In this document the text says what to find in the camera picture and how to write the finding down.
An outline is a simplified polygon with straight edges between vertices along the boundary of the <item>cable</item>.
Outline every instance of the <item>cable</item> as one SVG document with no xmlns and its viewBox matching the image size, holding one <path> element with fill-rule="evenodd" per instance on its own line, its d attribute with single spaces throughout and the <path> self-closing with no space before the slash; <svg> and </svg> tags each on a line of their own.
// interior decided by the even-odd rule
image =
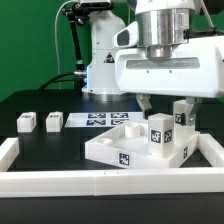
<svg viewBox="0 0 224 224">
<path fill-rule="evenodd" d="M 47 81 L 45 84 L 43 84 L 39 90 L 44 90 L 49 84 L 51 84 L 52 82 L 61 82 L 63 80 L 58 80 L 58 79 L 61 79 L 63 77 L 66 77 L 66 76 L 74 76 L 74 73 L 73 72 L 68 72 L 68 73 L 64 73 L 64 74 L 61 74 L 61 75 L 57 75 L 53 78 L 51 78 L 49 81 Z"/>
<path fill-rule="evenodd" d="M 215 29 L 216 33 L 221 33 L 224 34 L 224 30 L 220 30 L 220 29 Z"/>
<path fill-rule="evenodd" d="M 210 26 L 210 27 L 214 27 L 214 24 L 213 24 L 213 22 L 212 22 L 212 19 L 211 19 L 209 13 L 208 13 L 208 10 L 207 10 L 207 8 L 206 8 L 206 6 L 205 6 L 204 1 L 203 1 L 203 0 L 200 0 L 200 2 L 201 2 L 202 10 L 203 10 L 203 12 L 204 12 L 204 14 L 205 14 L 205 17 L 206 17 L 206 19 L 207 19 L 207 21 L 208 21 L 209 26 Z"/>
<path fill-rule="evenodd" d="M 49 82 L 49 83 L 46 83 L 45 85 L 43 85 L 40 90 L 45 90 L 46 87 L 48 87 L 50 84 L 52 83 L 61 83 L 61 82 L 74 82 L 75 79 L 64 79 L 64 80 L 56 80 L 56 81 L 52 81 L 52 82 Z"/>
<path fill-rule="evenodd" d="M 56 17 L 55 17 L 55 24 L 54 24 L 54 37 L 55 37 L 55 50 L 56 50 L 56 58 L 57 58 L 57 67 L 58 67 L 58 74 L 61 74 L 61 62 L 60 62 L 60 55 L 59 55 L 59 49 L 58 49 L 58 17 L 59 17 L 59 14 L 61 12 L 61 10 L 63 9 L 63 7 L 69 3 L 73 3 L 75 2 L 74 0 L 70 0 L 70 1 L 67 1 L 65 3 L 63 3 L 61 5 L 61 7 L 59 8 L 57 14 L 56 14 Z"/>
</svg>

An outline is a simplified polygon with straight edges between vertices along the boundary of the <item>black table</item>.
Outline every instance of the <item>black table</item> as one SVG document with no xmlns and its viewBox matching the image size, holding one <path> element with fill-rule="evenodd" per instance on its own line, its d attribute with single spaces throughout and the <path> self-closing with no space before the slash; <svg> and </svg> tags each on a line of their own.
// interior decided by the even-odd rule
<svg viewBox="0 0 224 224">
<path fill-rule="evenodd" d="M 153 96 L 155 112 L 172 114 L 179 97 Z M 23 112 L 37 112 L 37 126 L 30 134 L 19 134 L 16 119 Z M 109 128 L 63 128 L 46 133 L 49 112 L 140 111 L 134 98 L 102 103 L 83 99 L 74 90 L 21 91 L 0 103 L 0 141 L 19 137 L 20 154 L 9 169 L 17 171 L 114 169 L 85 160 L 85 141 Z M 210 133 L 224 144 L 224 104 L 205 99 L 197 114 L 197 130 Z M 196 160 L 209 163 L 196 154 Z M 224 193 L 85 196 L 0 199 L 1 223 L 223 223 Z"/>
</svg>

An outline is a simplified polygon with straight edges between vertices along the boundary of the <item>white robot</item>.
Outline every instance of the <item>white robot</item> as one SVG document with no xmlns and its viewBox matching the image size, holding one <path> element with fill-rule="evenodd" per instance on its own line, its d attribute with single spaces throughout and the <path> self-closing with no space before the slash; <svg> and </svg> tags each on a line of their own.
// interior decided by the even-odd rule
<svg viewBox="0 0 224 224">
<path fill-rule="evenodd" d="M 194 114 L 198 97 L 224 95 L 224 37 L 216 36 L 215 28 L 192 31 L 194 15 L 201 6 L 206 10 L 203 1 L 128 3 L 136 21 L 115 35 L 114 44 L 137 48 L 116 55 L 116 81 L 121 91 L 138 93 L 143 110 L 151 108 L 145 94 L 186 96 Z M 210 37 L 189 38 L 203 33 Z M 192 120 L 190 111 L 187 116 Z"/>
<path fill-rule="evenodd" d="M 115 55 L 118 49 L 113 44 L 113 36 L 125 28 L 122 19 L 112 13 L 113 1 L 74 0 L 75 4 L 64 14 L 73 13 L 77 25 L 86 21 L 91 24 L 92 61 L 87 66 L 87 85 L 82 89 L 83 96 L 101 101 L 122 100 L 125 93 L 120 91 L 115 80 Z"/>
</svg>

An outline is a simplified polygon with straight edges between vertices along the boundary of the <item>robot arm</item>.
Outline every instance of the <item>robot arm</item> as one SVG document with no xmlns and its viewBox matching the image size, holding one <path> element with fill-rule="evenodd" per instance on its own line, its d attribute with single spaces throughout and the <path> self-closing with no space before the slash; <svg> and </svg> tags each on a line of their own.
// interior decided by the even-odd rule
<svg viewBox="0 0 224 224">
<path fill-rule="evenodd" d="M 117 47 L 137 45 L 118 51 L 115 58 L 116 81 L 122 91 L 188 99 L 224 95 L 224 37 L 216 36 L 215 29 L 199 32 L 210 37 L 186 36 L 202 2 L 137 1 L 136 21 L 114 36 Z"/>
</svg>

